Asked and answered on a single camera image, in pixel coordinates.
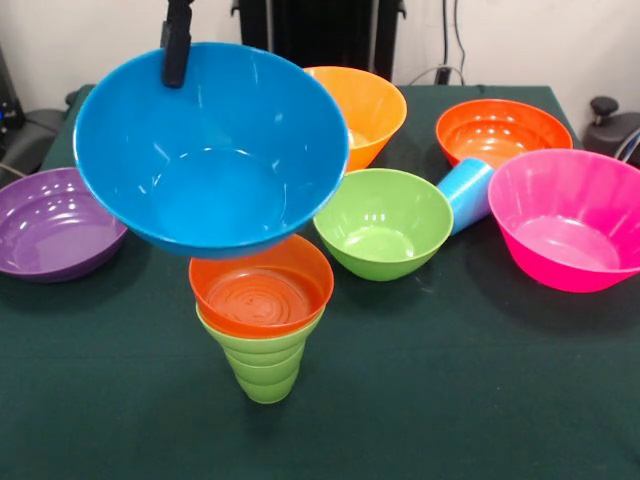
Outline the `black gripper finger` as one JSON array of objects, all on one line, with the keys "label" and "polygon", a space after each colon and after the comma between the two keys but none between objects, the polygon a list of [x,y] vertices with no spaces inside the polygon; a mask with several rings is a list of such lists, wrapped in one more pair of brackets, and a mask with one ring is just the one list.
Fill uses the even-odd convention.
[{"label": "black gripper finger", "polygon": [[164,50],[161,80],[169,88],[178,89],[184,84],[191,45],[191,4],[191,0],[168,1],[160,47]]}]

